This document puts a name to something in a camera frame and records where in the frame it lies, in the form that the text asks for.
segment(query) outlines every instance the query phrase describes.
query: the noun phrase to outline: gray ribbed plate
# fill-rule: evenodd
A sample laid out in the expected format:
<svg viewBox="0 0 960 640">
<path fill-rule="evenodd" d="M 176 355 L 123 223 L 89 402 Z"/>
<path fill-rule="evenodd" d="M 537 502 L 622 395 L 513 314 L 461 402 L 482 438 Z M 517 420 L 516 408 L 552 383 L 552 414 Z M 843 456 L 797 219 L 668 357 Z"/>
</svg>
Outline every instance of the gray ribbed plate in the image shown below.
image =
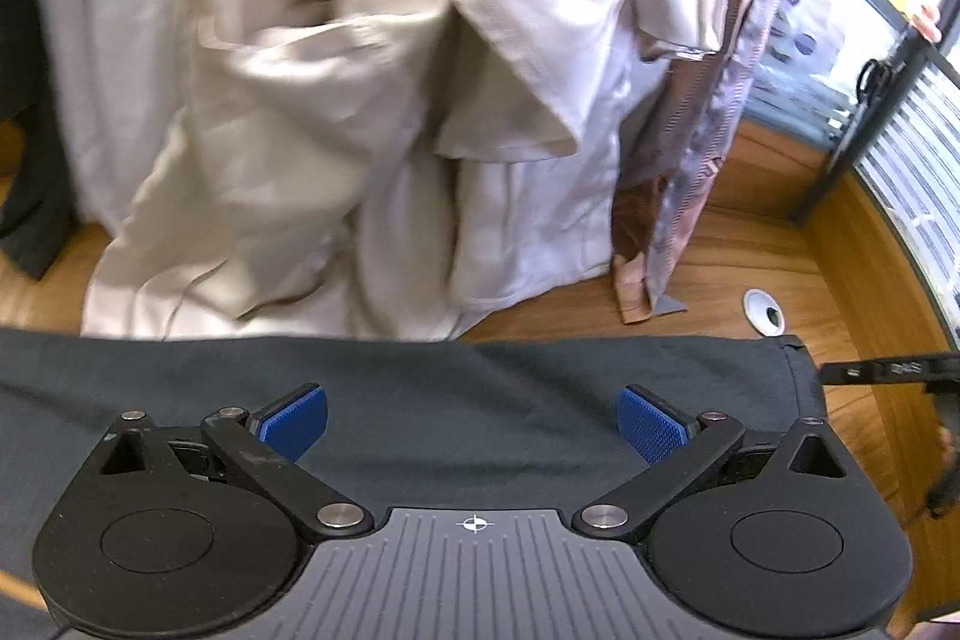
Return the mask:
<svg viewBox="0 0 960 640">
<path fill-rule="evenodd" d="M 320 544 L 289 593 L 243 626 L 217 635 L 224 640 L 738 636 L 662 594 L 630 546 L 581 537 L 553 510 L 409 509 L 395 509 L 388 523 L 367 537 Z"/>
</svg>

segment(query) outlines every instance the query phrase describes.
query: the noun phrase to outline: black fabric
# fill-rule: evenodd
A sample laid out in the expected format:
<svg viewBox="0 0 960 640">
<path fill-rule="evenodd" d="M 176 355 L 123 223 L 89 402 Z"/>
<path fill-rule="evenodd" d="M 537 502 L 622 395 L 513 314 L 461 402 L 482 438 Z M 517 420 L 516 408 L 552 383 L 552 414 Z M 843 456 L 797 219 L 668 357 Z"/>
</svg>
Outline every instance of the black fabric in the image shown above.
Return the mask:
<svg viewBox="0 0 960 640">
<path fill-rule="evenodd" d="M 308 381 L 328 391 L 329 424 L 299 463 L 377 516 L 389 506 L 568 516 L 644 466 L 616 432 L 627 384 L 765 431 L 824 414 L 795 338 L 160 343 L 0 330 L 0 570 L 30 579 L 40 525 L 123 410 L 195 426 L 224 405 L 258 408 Z M 0 640 L 52 629 L 0 598 Z"/>
<path fill-rule="evenodd" d="M 23 158 L 0 207 L 0 250 L 39 278 L 76 219 L 37 0 L 0 0 L 0 119 L 13 119 L 24 135 Z"/>
</svg>

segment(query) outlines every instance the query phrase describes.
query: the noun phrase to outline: metal screw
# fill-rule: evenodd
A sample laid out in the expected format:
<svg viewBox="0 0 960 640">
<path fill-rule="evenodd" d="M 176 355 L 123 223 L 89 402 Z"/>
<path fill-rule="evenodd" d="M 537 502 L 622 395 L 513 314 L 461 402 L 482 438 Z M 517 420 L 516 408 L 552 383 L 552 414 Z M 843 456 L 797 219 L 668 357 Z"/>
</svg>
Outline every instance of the metal screw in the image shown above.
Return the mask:
<svg viewBox="0 0 960 640">
<path fill-rule="evenodd" d="M 617 528 L 627 523 L 627 511 L 615 504 L 591 504 L 580 513 L 584 523 L 593 528 Z"/>
<path fill-rule="evenodd" d="M 348 501 L 335 501 L 317 510 L 317 520 L 329 528 L 355 527 L 363 521 L 363 510 Z"/>
</svg>

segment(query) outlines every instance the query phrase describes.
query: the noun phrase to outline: blue rubber pad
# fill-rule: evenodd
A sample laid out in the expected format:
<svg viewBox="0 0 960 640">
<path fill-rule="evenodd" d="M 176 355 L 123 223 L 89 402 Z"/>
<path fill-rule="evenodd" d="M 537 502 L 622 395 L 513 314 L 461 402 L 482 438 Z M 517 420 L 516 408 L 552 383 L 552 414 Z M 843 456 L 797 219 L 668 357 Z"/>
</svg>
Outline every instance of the blue rubber pad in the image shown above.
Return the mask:
<svg viewBox="0 0 960 640">
<path fill-rule="evenodd" d="M 256 438 L 283 458 L 296 461 L 326 430 L 326 394 L 311 389 L 260 423 Z"/>
<path fill-rule="evenodd" d="M 620 391 L 616 404 L 616 428 L 620 436 L 651 464 L 667 458 L 690 439 L 683 424 L 630 389 Z"/>
</svg>

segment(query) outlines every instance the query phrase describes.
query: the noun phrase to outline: white cable grommet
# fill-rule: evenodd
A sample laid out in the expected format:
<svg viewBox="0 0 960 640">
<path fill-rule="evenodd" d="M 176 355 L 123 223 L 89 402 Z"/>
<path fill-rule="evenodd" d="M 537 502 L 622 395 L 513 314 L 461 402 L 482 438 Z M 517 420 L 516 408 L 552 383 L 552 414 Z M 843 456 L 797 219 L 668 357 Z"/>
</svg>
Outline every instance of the white cable grommet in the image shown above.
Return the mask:
<svg viewBox="0 0 960 640">
<path fill-rule="evenodd" d="M 750 325 L 764 336 L 780 336 L 786 330 L 784 311 L 765 290 L 752 287 L 744 293 L 743 314 Z"/>
</svg>

